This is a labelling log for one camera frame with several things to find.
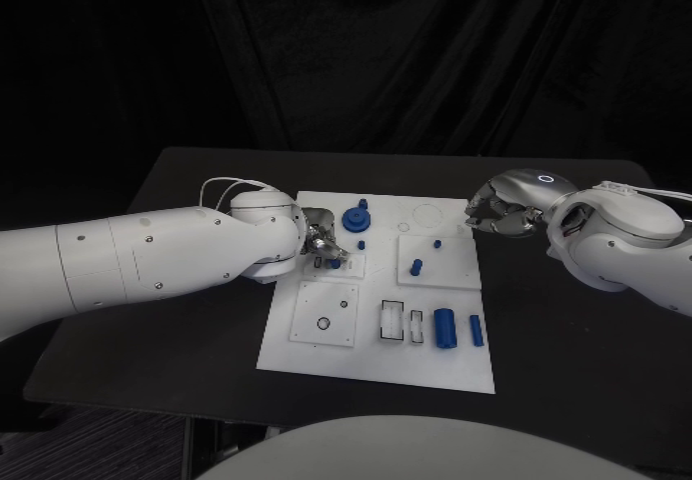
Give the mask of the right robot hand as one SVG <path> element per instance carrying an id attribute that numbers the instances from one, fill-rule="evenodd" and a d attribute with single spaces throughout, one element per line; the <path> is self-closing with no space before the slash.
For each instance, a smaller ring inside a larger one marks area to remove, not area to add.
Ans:
<path id="1" fill-rule="evenodd" d="M 576 186 L 562 176 L 536 169 L 497 174 L 466 202 L 465 225 L 508 238 L 530 236 L 547 224 Z"/>

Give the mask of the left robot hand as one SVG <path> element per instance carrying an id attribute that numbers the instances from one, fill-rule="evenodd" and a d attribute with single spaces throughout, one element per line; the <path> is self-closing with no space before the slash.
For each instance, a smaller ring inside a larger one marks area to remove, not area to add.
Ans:
<path id="1" fill-rule="evenodd" d="M 337 245 L 334 233 L 334 215 L 324 208 L 304 208 L 305 239 L 302 254 L 312 254 L 324 260 L 345 261 L 348 252 Z"/>

